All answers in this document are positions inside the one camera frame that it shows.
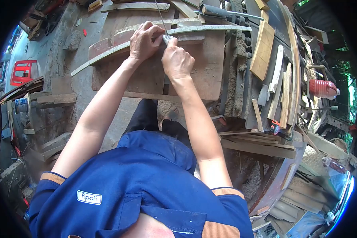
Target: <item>blue object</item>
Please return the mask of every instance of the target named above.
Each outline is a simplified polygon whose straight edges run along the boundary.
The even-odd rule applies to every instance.
[[[116,149],[89,159],[66,180],[42,175],[30,203],[32,236],[119,237],[142,212],[175,237],[200,238],[207,221],[252,238],[247,202],[234,195],[240,192],[210,190],[193,176],[195,164],[193,152],[173,137],[129,132]],[[229,193],[216,196],[221,190]]]

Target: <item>paint can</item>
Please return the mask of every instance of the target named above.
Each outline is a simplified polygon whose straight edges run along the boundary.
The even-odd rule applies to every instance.
[[[14,110],[15,114],[28,111],[28,99],[26,98],[15,99],[14,105],[15,105],[15,110]]]

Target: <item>rock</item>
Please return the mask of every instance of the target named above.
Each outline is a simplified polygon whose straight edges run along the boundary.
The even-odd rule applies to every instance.
[[[66,39],[65,45],[62,49],[74,51],[78,49],[81,42],[81,32],[73,31]]]

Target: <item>hand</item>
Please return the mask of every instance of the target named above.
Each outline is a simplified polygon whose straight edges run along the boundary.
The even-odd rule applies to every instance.
[[[163,28],[152,25],[150,21],[141,24],[130,39],[131,49],[129,58],[136,59],[141,63],[151,57],[159,48],[164,32]],[[152,35],[158,35],[154,42],[152,42]]]
[[[169,41],[161,61],[164,72],[173,85],[191,81],[190,72],[195,59],[183,48],[177,47],[177,38]]]

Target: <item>metal pipe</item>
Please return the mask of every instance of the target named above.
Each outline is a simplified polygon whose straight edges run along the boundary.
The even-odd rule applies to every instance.
[[[243,17],[251,17],[251,18],[255,18],[261,21],[264,21],[265,19],[260,17],[260,16],[254,16],[254,15],[250,15],[250,14],[246,14],[246,13],[240,13],[240,12],[232,12],[232,11],[227,11],[230,15],[237,15],[237,16],[243,16]]]

